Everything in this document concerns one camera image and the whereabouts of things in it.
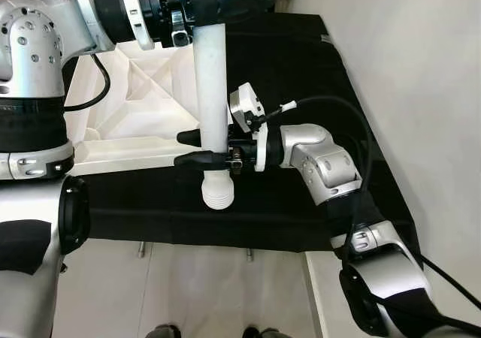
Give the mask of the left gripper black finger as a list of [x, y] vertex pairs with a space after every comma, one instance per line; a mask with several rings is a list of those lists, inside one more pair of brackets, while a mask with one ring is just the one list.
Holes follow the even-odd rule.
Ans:
[[189, 21], [195, 25], [236, 23], [271, 10], [277, 0], [188, 0]]

